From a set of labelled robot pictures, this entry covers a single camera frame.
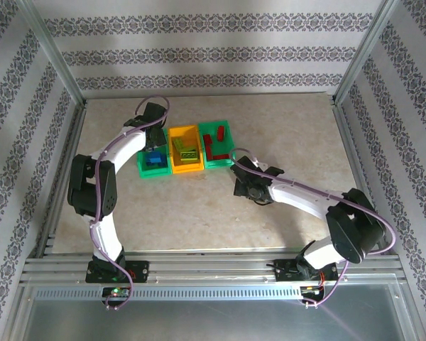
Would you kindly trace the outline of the grey metal sheet panel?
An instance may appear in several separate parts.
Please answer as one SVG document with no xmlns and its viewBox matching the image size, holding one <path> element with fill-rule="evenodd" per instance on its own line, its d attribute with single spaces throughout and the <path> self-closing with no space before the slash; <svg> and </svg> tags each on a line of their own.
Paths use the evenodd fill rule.
<svg viewBox="0 0 426 341">
<path fill-rule="evenodd" d="M 343 302 L 144 301 L 117 312 L 96 301 L 34 303 L 23 341 L 418 341 L 394 309 Z"/>
</svg>

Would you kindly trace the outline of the green plastic bin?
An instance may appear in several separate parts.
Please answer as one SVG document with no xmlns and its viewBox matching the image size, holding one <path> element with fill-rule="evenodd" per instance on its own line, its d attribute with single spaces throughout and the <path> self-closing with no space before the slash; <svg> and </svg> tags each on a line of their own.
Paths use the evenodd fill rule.
<svg viewBox="0 0 426 341">
<path fill-rule="evenodd" d="M 148 167 L 146 165 L 146 156 L 149 155 L 152 151 L 159 151 L 163 155 L 163 164 L 154 165 Z M 152 151 L 139 151 L 136 157 L 136 164 L 138 166 L 139 175 L 141 178 L 154 178 L 159 176 L 166 176 L 172 173 L 172 168 L 170 165 L 170 158 L 167 146 L 161 146 L 155 148 Z"/>
<path fill-rule="evenodd" d="M 217 141 L 217 129 L 218 126 L 223 125 L 225 126 L 226 132 L 223 142 Z M 232 137 L 231 129 L 229 126 L 229 122 L 227 120 L 222 121 L 210 121 L 210 122 L 203 122 L 198 124 L 198 129 L 200 133 L 200 141 L 202 144 L 202 151 L 203 151 L 203 159 L 204 159 L 204 167 L 205 168 L 222 168 L 222 167 L 229 167 L 232 162 L 230 160 L 218 160 L 218 161 L 208 161 L 206 156 L 206 151 L 204 148 L 204 142 L 202 136 L 204 134 L 210 134 L 212 137 L 212 153 L 214 155 L 219 154 L 228 154 L 230 153 L 230 150 L 232 150 L 234 145 L 234 140 Z"/>
</svg>

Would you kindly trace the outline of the aluminium frame rail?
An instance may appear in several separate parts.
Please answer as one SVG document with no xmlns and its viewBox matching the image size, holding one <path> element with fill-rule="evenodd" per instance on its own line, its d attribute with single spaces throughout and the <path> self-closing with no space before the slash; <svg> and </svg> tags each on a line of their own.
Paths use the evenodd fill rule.
<svg viewBox="0 0 426 341">
<path fill-rule="evenodd" d="M 54 177 L 53 186 L 47 202 L 46 215 L 43 220 L 42 230 L 36 242 L 34 255 L 42 258 L 48 245 L 50 236 L 57 229 L 60 213 L 66 200 L 67 183 L 70 177 L 70 167 L 72 158 L 75 155 L 82 132 L 82 126 L 86 114 L 87 103 L 78 104 L 74 110 L 72 121 L 65 137 L 65 143 Z"/>
<path fill-rule="evenodd" d="M 291 253 L 131 253 L 128 261 L 147 261 L 148 284 L 161 285 L 225 285 L 264 284 L 275 282 L 275 272 L 269 264 L 275 259 L 289 259 Z M 41 259 L 27 259 L 20 284 L 80 285 L 85 282 L 90 256 L 53 254 Z M 398 256 L 369 256 L 346 270 L 346 282 L 383 283 L 405 280 Z"/>
</svg>

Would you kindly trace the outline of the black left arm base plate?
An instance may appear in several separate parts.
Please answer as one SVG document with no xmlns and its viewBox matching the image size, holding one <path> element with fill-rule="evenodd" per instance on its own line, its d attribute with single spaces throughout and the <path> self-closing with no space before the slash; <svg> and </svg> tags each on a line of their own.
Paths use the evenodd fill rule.
<svg viewBox="0 0 426 341">
<path fill-rule="evenodd" d="M 148 261 L 126 261 L 124 269 L 134 283 L 146 283 L 149 272 Z M 85 276 L 87 283 L 128 283 L 126 274 L 110 262 L 90 261 Z"/>
</svg>

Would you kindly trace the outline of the aluminium front frame rail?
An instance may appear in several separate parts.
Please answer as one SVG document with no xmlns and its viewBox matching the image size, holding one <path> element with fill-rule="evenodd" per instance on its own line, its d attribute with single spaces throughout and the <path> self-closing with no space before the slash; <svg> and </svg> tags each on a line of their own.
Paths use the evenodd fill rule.
<svg viewBox="0 0 426 341">
<path fill-rule="evenodd" d="M 289 259 L 291 253 L 131 253 L 128 261 L 147 261 L 148 284 L 161 285 L 225 285 L 264 284 L 275 282 L 275 272 L 269 264 L 275 259 Z M 53 254 L 41 259 L 27 259 L 20 284 L 80 285 L 85 282 L 90 256 Z M 346 282 L 383 283 L 405 280 L 398 256 L 369 256 L 346 270 Z"/>
</svg>

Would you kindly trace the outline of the aluminium right corner post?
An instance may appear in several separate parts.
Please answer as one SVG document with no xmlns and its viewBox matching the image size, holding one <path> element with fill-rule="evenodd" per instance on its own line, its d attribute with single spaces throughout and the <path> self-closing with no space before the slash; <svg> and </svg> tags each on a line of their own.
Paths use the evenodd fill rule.
<svg viewBox="0 0 426 341">
<path fill-rule="evenodd" d="M 336 92 L 332 95 L 332 104 L 334 106 L 338 106 L 344 100 L 399 2 L 400 0 L 382 0 Z"/>
</svg>

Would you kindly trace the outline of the aluminium left corner post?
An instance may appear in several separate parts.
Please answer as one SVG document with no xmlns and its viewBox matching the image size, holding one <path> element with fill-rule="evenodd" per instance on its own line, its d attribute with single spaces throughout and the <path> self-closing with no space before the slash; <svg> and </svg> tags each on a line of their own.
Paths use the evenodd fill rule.
<svg viewBox="0 0 426 341">
<path fill-rule="evenodd" d="M 34 3 L 31 0 L 15 1 L 75 104 L 85 105 L 86 99 Z"/>
</svg>

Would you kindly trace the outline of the aluminium left side frame rail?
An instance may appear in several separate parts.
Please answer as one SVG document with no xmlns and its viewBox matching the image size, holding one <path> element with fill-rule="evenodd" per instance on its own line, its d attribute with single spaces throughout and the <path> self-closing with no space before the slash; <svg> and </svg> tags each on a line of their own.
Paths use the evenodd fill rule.
<svg viewBox="0 0 426 341">
<path fill-rule="evenodd" d="M 75 155 L 82 132 L 82 126 L 86 114 L 87 103 L 78 104 L 74 110 L 72 121 L 65 137 L 65 143 L 54 177 L 53 186 L 47 202 L 46 215 L 43 220 L 42 230 L 36 242 L 34 255 L 42 258 L 48 245 L 50 236 L 57 229 L 60 213 L 66 200 L 67 183 L 70 177 L 70 167 L 72 158 Z"/>
</svg>

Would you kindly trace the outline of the aluminium corner post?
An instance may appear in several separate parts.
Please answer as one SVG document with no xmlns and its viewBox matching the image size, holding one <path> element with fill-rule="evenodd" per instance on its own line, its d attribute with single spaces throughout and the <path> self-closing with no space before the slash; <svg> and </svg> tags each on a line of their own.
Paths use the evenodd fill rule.
<svg viewBox="0 0 426 341">
<path fill-rule="evenodd" d="M 86 99 L 34 3 L 31 0 L 15 1 L 75 104 L 85 105 Z"/>
<path fill-rule="evenodd" d="M 332 95 L 332 104 L 334 106 L 338 106 L 344 100 L 399 2 L 400 0 L 382 0 L 336 92 Z"/>
</svg>

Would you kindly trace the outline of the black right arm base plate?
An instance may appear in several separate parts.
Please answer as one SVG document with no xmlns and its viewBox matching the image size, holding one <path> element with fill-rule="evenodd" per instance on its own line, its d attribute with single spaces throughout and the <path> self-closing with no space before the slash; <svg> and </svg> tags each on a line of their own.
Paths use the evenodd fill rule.
<svg viewBox="0 0 426 341">
<path fill-rule="evenodd" d="M 276 281 L 335 281 L 339 278 L 334 264 L 314 269 L 306 261 L 297 259 L 276 259 L 266 264 L 273 269 Z"/>
</svg>

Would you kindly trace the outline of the yellow plastic bin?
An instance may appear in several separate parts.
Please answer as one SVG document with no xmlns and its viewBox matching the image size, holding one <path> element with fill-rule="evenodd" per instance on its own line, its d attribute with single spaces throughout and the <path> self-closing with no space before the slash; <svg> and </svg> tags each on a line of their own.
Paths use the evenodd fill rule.
<svg viewBox="0 0 426 341">
<path fill-rule="evenodd" d="M 197 149 L 200 160 L 196 163 L 182 163 L 180 154 L 176 151 L 173 138 L 180 137 L 185 145 L 185 150 Z M 170 163 L 174 174 L 191 173 L 204 169 L 204 159 L 200 133 L 197 125 L 174 126 L 168 129 L 168 147 Z"/>
</svg>

